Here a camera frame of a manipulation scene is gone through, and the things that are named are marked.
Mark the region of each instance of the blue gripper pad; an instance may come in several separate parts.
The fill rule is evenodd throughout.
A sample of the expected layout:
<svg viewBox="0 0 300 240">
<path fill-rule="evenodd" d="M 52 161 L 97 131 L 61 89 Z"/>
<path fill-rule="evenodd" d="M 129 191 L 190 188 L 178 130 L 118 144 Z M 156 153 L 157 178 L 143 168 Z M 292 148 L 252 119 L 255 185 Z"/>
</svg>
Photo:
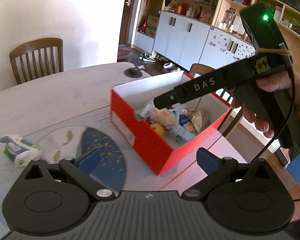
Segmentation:
<svg viewBox="0 0 300 240">
<path fill-rule="evenodd" d="M 99 149 L 92 150 L 74 161 L 74 165 L 79 168 L 83 173 L 90 175 L 91 172 L 100 163 L 101 156 Z"/>
<path fill-rule="evenodd" d="M 222 164 L 222 159 L 202 147 L 197 150 L 196 158 L 197 164 L 207 175 L 219 169 Z"/>
</svg>

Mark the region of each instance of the person's hand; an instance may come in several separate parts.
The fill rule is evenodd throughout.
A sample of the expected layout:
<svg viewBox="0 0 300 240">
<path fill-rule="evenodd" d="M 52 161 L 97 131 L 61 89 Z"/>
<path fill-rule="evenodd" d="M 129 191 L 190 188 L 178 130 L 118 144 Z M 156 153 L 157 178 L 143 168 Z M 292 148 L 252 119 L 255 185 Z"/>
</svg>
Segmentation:
<svg viewBox="0 0 300 240">
<path fill-rule="evenodd" d="M 300 74 L 294 71 L 294 79 L 296 84 L 296 101 L 294 110 L 300 119 Z M 273 92 L 275 90 L 287 89 L 288 94 L 292 95 L 291 80 L 286 71 L 271 75 L 266 78 L 260 78 L 256 80 L 258 87 L 267 92 Z M 243 116 L 250 123 L 255 123 L 256 128 L 262 131 L 264 136 L 272 138 L 274 136 L 273 130 L 269 129 L 269 124 L 256 117 L 255 113 L 239 102 L 237 99 L 233 99 L 231 103 L 232 108 L 243 108 Z"/>
</svg>

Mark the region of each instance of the finger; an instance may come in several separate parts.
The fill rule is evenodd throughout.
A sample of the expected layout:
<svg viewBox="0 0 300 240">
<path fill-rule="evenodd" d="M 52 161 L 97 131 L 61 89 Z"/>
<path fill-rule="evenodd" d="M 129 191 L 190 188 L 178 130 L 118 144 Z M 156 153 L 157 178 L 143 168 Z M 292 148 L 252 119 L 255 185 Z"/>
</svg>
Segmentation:
<svg viewBox="0 0 300 240">
<path fill-rule="evenodd" d="M 269 129 L 268 132 L 263 132 L 263 135 L 267 138 L 272 138 L 274 136 L 273 130 Z"/>
<path fill-rule="evenodd" d="M 291 86 L 291 80 L 287 71 L 279 72 L 266 78 L 257 79 L 256 83 L 258 87 L 266 92 L 288 89 Z"/>
<path fill-rule="evenodd" d="M 243 106 L 243 117 L 250 123 L 253 123 L 255 118 L 256 118 L 256 115 L 255 113 L 250 110 L 249 108 Z"/>
<path fill-rule="evenodd" d="M 234 98 L 231 102 L 231 108 L 238 108 L 240 106 L 242 106 L 242 103 Z"/>
<path fill-rule="evenodd" d="M 269 124 L 266 121 L 260 120 L 258 117 L 254 120 L 254 124 L 257 128 L 257 130 L 261 132 L 268 132 L 269 130 Z"/>
</svg>

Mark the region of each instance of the blue package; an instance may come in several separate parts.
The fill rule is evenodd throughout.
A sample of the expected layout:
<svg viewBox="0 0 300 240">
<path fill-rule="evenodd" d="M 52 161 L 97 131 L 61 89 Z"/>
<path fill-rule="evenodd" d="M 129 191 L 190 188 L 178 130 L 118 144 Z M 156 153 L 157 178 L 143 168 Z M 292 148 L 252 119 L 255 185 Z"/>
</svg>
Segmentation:
<svg viewBox="0 0 300 240">
<path fill-rule="evenodd" d="M 179 124 L 181 126 L 184 126 L 188 122 L 191 122 L 191 120 L 185 114 L 179 115 Z"/>
</svg>

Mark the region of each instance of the sneaker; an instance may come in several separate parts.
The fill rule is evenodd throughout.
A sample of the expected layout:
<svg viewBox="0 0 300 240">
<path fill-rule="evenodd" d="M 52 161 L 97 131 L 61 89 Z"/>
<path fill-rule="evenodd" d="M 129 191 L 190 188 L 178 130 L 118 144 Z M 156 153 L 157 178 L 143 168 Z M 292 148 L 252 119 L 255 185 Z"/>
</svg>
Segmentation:
<svg viewBox="0 0 300 240">
<path fill-rule="evenodd" d="M 166 64 L 163 65 L 163 68 L 166 68 L 166 69 L 175 69 L 176 66 L 172 62 L 168 62 L 168 63 L 166 63 Z"/>
<path fill-rule="evenodd" d="M 139 59 L 143 59 L 145 56 L 147 56 L 147 53 L 146 53 L 146 52 L 140 53 L 140 54 L 139 54 Z"/>
<path fill-rule="evenodd" d="M 153 57 L 151 57 L 150 55 L 145 56 L 143 59 L 143 61 L 149 61 L 149 62 L 156 62 L 157 60 Z"/>
<path fill-rule="evenodd" d="M 177 67 L 175 69 L 172 69 L 170 72 L 176 72 L 176 71 L 181 71 L 181 69 Z"/>
</svg>

